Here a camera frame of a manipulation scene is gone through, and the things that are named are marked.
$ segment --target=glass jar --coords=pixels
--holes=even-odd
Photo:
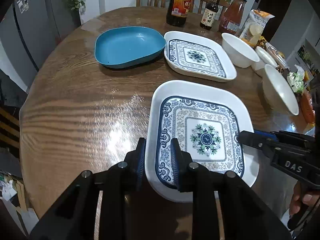
[[[170,25],[182,26],[185,24],[192,0],[170,0],[166,21]]]
[[[233,0],[230,7],[224,13],[219,25],[219,32],[235,35],[242,19],[244,5],[247,0]]]

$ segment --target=orange container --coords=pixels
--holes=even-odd
[[[300,100],[300,107],[303,113],[304,118],[307,123],[315,123],[315,111],[312,106],[312,97],[307,90],[304,90],[304,93]]]

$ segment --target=blue plastic dish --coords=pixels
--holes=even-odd
[[[109,68],[126,68],[160,55],[166,42],[154,29],[122,27],[102,33],[96,40],[95,57]]]

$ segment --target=white bowl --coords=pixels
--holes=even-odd
[[[254,62],[259,62],[260,58],[253,48],[238,37],[223,33],[222,39],[222,47],[234,65],[246,68]]]
[[[266,64],[262,76],[265,99],[279,113],[298,115],[299,106],[285,78],[271,65]]]
[[[266,52],[263,48],[258,46],[255,49],[255,51],[258,54],[260,60],[259,60],[259,62],[254,62],[251,65],[251,67],[252,67],[253,71],[255,73],[257,73],[257,75],[262,77],[263,72],[264,72],[264,67],[266,64],[269,64],[269,65],[273,66],[274,68],[276,68],[278,66],[278,64],[273,59],[273,57],[268,52]]]

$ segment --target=bottle label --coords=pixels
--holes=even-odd
[[[212,23],[214,22],[214,17],[217,13],[216,12],[213,12],[209,9],[205,9],[204,10],[204,14],[202,16],[202,20],[201,20],[201,23],[206,25],[206,26],[209,26],[211,27],[212,26]]]
[[[231,30],[233,32],[237,32],[240,24],[229,21],[226,29]]]
[[[192,0],[174,0],[171,14],[186,18],[190,10]]]

